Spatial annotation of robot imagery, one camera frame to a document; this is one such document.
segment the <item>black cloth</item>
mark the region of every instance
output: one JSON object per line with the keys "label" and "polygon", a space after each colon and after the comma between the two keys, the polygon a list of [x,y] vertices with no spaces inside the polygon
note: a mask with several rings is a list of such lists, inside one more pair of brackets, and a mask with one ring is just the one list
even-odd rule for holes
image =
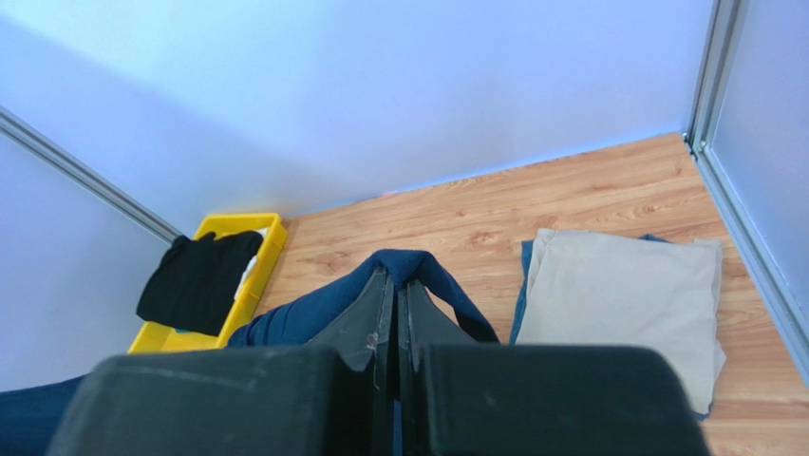
{"label": "black cloth", "polygon": [[254,231],[214,240],[180,236],[146,283],[137,314],[172,328],[218,335],[238,282],[263,237]]}

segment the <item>white wall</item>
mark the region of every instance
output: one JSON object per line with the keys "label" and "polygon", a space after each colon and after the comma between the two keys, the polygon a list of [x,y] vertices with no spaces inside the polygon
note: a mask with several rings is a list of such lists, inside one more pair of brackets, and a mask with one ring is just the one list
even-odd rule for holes
{"label": "white wall", "polygon": [[682,130],[711,0],[6,0],[0,105],[186,233]]}
{"label": "white wall", "polygon": [[0,134],[0,391],[126,352],[167,245]]}
{"label": "white wall", "polygon": [[809,318],[809,2],[749,3],[712,148]]}

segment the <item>wooden tabletop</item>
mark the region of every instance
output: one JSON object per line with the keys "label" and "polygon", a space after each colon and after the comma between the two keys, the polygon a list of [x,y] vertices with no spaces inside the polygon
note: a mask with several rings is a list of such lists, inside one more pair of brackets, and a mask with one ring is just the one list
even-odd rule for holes
{"label": "wooden tabletop", "polygon": [[716,455],[809,454],[809,390],[679,134],[292,218],[257,314],[349,273],[379,249],[432,252],[508,341],[520,242],[538,228],[724,245],[727,362],[704,422]]}

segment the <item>yellow bin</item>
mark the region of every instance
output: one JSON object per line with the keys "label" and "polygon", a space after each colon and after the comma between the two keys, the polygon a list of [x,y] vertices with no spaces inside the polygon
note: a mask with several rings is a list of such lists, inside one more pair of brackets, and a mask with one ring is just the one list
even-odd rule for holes
{"label": "yellow bin", "polygon": [[216,214],[206,217],[194,235],[194,239],[199,239],[213,231],[217,238],[221,238],[263,228],[268,229],[267,235],[255,255],[253,271],[239,291],[219,336],[199,332],[177,332],[174,328],[147,321],[135,337],[129,353],[188,352],[221,349],[227,345],[235,330],[253,318],[255,306],[264,293],[264,287],[267,286],[267,280],[273,273],[278,255],[281,254],[284,242],[287,241],[287,230],[281,226],[281,217],[277,214]]}

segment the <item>yellow container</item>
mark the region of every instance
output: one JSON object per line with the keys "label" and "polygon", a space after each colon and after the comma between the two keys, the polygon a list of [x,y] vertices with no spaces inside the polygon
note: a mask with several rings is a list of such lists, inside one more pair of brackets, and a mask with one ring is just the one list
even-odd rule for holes
{"label": "yellow container", "polygon": [[287,241],[287,230],[281,226],[281,217],[277,214],[216,214],[206,217],[194,235],[194,239],[199,239],[213,231],[217,238],[221,238],[263,228],[268,228],[267,235],[255,255],[255,266],[239,291],[219,336],[177,332],[174,328],[147,321],[135,337],[129,353],[188,352],[221,349],[227,345],[235,330],[253,318],[255,306],[264,293],[278,255]]}

